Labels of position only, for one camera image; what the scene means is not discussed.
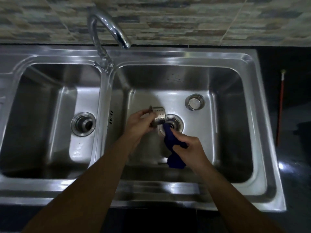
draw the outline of blue cloth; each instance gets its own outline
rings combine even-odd
[[[184,168],[186,165],[181,160],[179,155],[175,151],[173,151],[173,146],[174,145],[180,145],[181,148],[187,148],[188,145],[185,142],[181,142],[181,141],[177,140],[177,138],[174,136],[174,134],[171,131],[171,127],[170,127],[169,123],[163,124],[163,129],[165,130],[164,143],[165,143],[166,147],[170,151],[172,151],[172,154],[167,159],[167,164],[171,168]]]

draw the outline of sink drain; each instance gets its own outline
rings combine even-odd
[[[71,130],[77,136],[87,136],[94,131],[96,119],[88,112],[78,113],[71,121]]]
[[[184,124],[181,118],[175,114],[167,114],[165,117],[165,122],[169,123],[170,127],[173,128],[175,131],[183,132]],[[165,136],[165,131],[163,129],[163,125],[159,125],[159,131],[163,136]]]

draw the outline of stainless steel sink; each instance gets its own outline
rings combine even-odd
[[[185,99],[200,94],[205,106],[190,111]],[[181,132],[199,137],[208,159],[232,183],[253,173],[245,94],[239,74],[230,68],[195,66],[123,66],[115,71],[107,142],[122,134],[126,118],[144,108],[162,106],[175,115]],[[188,167],[169,168],[170,155],[159,129],[143,137],[130,155],[122,179],[200,182]]]
[[[100,72],[94,66],[29,66],[19,81],[6,126],[1,173],[7,177],[62,179],[76,178],[86,170],[94,133],[76,136],[70,124],[82,112],[96,116],[99,87]]]
[[[107,51],[108,73],[92,66],[100,58],[91,46],[0,47],[0,203],[47,204],[118,139],[131,113],[152,105],[199,137],[208,159],[257,208],[286,210],[255,50]],[[204,98],[200,110],[185,106],[192,94]],[[88,113],[94,117],[77,119]],[[145,136],[112,207],[216,210],[201,180],[188,167],[169,168],[168,156],[161,128]]]

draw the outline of faucet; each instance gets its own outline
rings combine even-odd
[[[99,10],[97,9],[97,7],[93,7],[89,10],[89,15],[87,17],[87,27],[89,30],[89,34],[91,35],[91,39],[97,49],[97,53],[101,58],[101,62],[94,62],[94,66],[101,67],[103,70],[108,72],[109,68],[114,66],[114,63],[109,57],[106,49],[103,48],[100,44],[96,29],[97,20],[99,20],[103,24],[103,26],[107,28],[107,30],[116,39],[121,48],[130,48],[131,42],[122,31],[120,26],[112,19],[112,16],[108,12]]]

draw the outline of person's right hand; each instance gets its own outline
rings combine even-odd
[[[179,141],[185,142],[188,145],[186,149],[181,148],[179,145],[174,145],[173,150],[194,172],[198,173],[212,165],[206,157],[198,137],[187,136],[173,129],[171,130]]]

